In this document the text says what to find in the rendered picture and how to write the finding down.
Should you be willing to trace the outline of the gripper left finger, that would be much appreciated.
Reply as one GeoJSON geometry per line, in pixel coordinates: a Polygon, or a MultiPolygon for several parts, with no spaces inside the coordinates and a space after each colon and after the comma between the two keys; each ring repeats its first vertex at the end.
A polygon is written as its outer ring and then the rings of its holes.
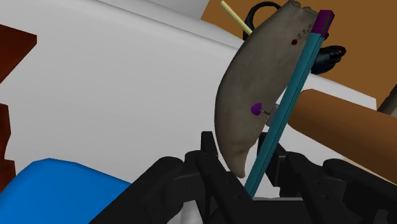
{"type": "Polygon", "coordinates": [[[167,224],[195,201],[204,224],[255,224],[254,201],[218,160],[211,131],[183,160],[162,157],[89,224],[167,224]]]}

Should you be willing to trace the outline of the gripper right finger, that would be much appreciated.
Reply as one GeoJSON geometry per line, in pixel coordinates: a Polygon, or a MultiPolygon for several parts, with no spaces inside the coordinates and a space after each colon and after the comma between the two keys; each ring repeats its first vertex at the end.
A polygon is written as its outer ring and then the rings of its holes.
{"type": "Polygon", "coordinates": [[[344,160],[277,145],[265,174],[280,196],[256,201],[256,224],[397,224],[397,186],[344,160]]]}

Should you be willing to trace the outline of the teal bar with purple cap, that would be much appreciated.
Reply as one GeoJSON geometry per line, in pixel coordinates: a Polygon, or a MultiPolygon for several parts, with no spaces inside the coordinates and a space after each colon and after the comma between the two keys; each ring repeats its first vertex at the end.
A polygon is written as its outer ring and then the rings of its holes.
{"type": "Polygon", "coordinates": [[[298,96],[302,91],[319,49],[323,44],[326,33],[333,22],[334,16],[335,14],[331,10],[319,11],[319,15],[314,22],[309,38],[306,41],[288,86],[283,94],[281,103],[275,113],[273,122],[260,146],[259,154],[254,161],[253,167],[244,185],[244,188],[251,197],[255,196],[261,183],[298,96]]]}

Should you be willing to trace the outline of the beige tooth-shaped object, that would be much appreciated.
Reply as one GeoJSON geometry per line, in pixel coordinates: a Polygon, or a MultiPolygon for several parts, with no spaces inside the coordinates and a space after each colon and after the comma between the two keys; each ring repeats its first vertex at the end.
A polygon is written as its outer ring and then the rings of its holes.
{"type": "Polygon", "coordinates": [[[269,112],[288,85],[318,13],[288,0],[248,36],[228,66],[216,94],[214,128],[227,167],[243,178],[247,154],[269,112]]]}

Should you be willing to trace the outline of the brown cylinder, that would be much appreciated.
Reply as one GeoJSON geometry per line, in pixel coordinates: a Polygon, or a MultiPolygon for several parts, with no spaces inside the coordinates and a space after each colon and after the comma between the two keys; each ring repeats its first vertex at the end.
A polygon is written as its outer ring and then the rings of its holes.
{"type": "Polygon", "coordinates": [[[397,117],[309,89],[288,125],[397,184],[397,117]]]}

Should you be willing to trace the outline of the black looped object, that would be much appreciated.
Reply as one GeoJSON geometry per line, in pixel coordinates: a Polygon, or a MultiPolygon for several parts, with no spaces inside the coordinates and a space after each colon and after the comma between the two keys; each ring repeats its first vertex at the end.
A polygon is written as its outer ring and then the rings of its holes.
{"type": "MultiPolygon", "coordinates": [[[[264,1],[254,5],[248,12],[244,23],[253,31],[255,29],[253,19],[255,13],[262,7],[272,6],[277,10],[281,7],[272,1],[264,1]]],[[[315,75],[323,74],[333,69],[345,55],[346,49],[343,46],[332,45],[321,48],[311,68],[311,73],[315,75]]]]}

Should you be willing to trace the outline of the blue rounded block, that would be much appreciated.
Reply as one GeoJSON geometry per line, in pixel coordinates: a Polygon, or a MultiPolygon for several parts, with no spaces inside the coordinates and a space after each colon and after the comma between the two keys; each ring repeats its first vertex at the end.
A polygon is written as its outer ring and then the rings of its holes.
{"type": "Polygon", "coordinates": [[[88,224],[129,185],[76,162],[37,160],[0,193],[0,224],[88,224]]]}

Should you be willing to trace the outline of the pale yellow stick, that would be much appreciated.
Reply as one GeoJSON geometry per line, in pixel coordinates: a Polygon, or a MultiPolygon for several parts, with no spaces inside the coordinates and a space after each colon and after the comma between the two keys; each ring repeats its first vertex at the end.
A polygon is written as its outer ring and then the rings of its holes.
{"type": "Polygon", "coordinates": [[[236,12],[234,12],[224,0],[221,0],[219,5],[229,14],[229,16],[243,29],[247,35],[252,33],[251,28],[245,24],[238,14],[236,14],[236,12]]]}

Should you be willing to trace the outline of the dark brown wooden furniture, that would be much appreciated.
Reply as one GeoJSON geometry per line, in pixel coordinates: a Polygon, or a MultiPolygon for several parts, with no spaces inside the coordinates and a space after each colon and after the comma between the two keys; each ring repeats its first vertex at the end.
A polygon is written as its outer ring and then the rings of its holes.
{"type": "MultiPolygon", "coordinates": [[[[34,48],[37,36],[0,24],[0,84],[34,48]]],[[[5,159],[11,136],[8,106],[0,103],[0,193],[16,176],[15,162],[5,159]]]]}

